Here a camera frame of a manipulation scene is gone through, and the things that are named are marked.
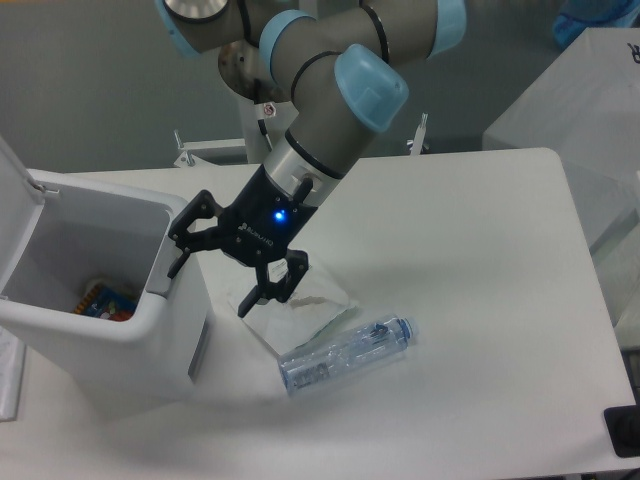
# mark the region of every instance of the gray floor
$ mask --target gray floor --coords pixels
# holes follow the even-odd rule
[[[560,0],[468,0],[450,53],[402,68],[411,96],[367,155],[404,152],[423,111],[434,152],[482,132],[559,54]],[[32,168],[168,167],[183,140],[241,136],[216,55],[179,57],[150,0],[0,3],[0,135]]]

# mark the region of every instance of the trash bin lid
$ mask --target trash bin lid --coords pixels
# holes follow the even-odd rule
[[[38,184],[0,137],[0,294],[29,243],[44,207]]]

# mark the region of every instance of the white tabletop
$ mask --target white tabletop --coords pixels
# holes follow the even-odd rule
[[[223,205],[255,167],[85,174]],[[78,385],[29,352],[2,478],[475,478],[640,466],[602,412],[633,403],[559,159],[548,150],[366,159],[300,236],[418,343],[348,384],[289,399],[224,301],[240,268],[199,255],[216,324],[196,400]]]

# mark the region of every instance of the white trash bin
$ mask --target white trash bin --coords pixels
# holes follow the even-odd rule
[[[188,397],[213,314],[195,258],[167,277],[186,204],[28,171],[0,138],[0,325],[79,380]],[[71,313],[96,278],[141,292],[129,320]]]

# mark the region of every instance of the cable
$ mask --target cable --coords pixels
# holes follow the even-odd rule
[[[640,468],[636,468],[635,470],[631,470],[624,477],[621,477],[619,480],[631,480],[638,473],[640,473]]]

